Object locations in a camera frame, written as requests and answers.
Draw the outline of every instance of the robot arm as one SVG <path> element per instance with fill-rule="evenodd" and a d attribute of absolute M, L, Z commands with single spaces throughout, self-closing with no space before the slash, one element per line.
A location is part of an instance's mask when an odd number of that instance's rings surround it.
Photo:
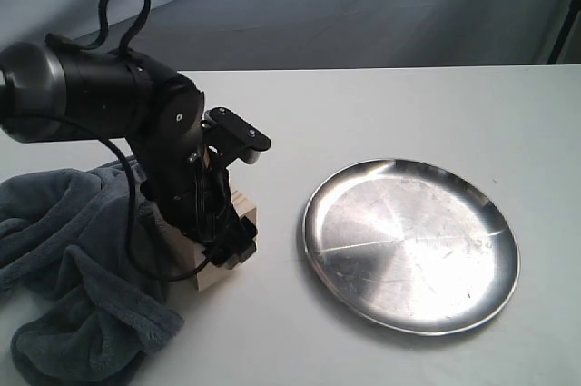
<path fill-rule="evenodd" d="M 214 265 L 231 268 L 256 250 L 256 228 L 233 210 L 227 167 L 239 158 L 255 162 L 271 142 L 226 108 L 203 110 L 204 93 L 191 80 L 127 48 L 88 53 L 49 36 L 46 45 L 0 53 L 0 126 L 9 136 L 23 143 L 125 138 L 146 173 L 145 197 L 212 252 Z M 23 114 L 63 117 L 84 130 Z"/>

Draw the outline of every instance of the white table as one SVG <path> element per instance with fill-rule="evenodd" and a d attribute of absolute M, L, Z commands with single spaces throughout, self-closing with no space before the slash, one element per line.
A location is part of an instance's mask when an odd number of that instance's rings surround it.
<path fill-rule="evenodd" d="M 181 333 L 137 385 L 569 385 L 581 382 L 581 66 L 188 73 L 272 139 L 234 184 L 259 209 L 259 251 L 228 281 L 172 290 Z M 71 150 L 75 155 L 67 155 Z M 112 159 L 95 143 L 0 137 L 0 177 Z M 303 206 L 339 168 L 372 158 L 433 163 L 497 204 L 522 273 L 500 316 L 477 332 L 408 336 L 334 302 L 297 249 Z M 9 339 L 45 303 L 0 300 L 0 374 L 24 384 Z"/>

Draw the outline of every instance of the gray towel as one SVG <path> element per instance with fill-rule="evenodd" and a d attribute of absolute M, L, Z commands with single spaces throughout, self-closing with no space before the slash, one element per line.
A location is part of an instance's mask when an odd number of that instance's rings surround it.
<path fill-rule="evenodd" d="M 133 164 L 138 179 L 139 166 Z M 12 339 L 31 385 L 121 385 L 143 356 L 182 326 L 163 306 L 166 288 L 139 274 L 123 250 L 127 180 L 116 164 L 59 170 L 0 185 L 0 293 L 22 283 L 54 307 Z M 133 250 L 164 272 L 151 205 L 138 194 Z"/>

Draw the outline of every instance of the stainless steel plate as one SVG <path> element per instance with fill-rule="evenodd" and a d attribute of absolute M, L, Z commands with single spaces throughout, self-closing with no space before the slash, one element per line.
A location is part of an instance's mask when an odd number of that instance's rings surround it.
<path fill-rule="evenodd" d="M 494 317 L 515 290 L 518 248 L 478 189 L 424 163 L 359 163 L 310 199 L 310 263 L 353 311 L 422 335 L 462 332 Z"/>

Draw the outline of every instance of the wooden block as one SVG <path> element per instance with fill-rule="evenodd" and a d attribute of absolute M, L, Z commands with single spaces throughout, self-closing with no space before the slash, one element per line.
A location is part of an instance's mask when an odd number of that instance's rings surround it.
<path fill-rule="evenodd" d="M 254 203 L 238 191 L 231 193 L 231 199 L 238 216 L 241 218 L 246 216 L 256 225 L 256 206 Z M 184 272 L 187 272 L 202 263 L 205 259 L 205 256 L 202 254 L 204 247 L 192 241 L 190 238 L 185 237 L 182 232 L 168 224 L 162 218 L 157 206 L 154 206 L 153 213 L 155 215 L 157 229 L 170 247 L 180 268 Z M 231 272 L 232 270 L 217 268 L 209 263 L 198 275 L 192 277 L 192 282 L 198 291 L 203 291 L 228 275 L 231 275 Z"/>

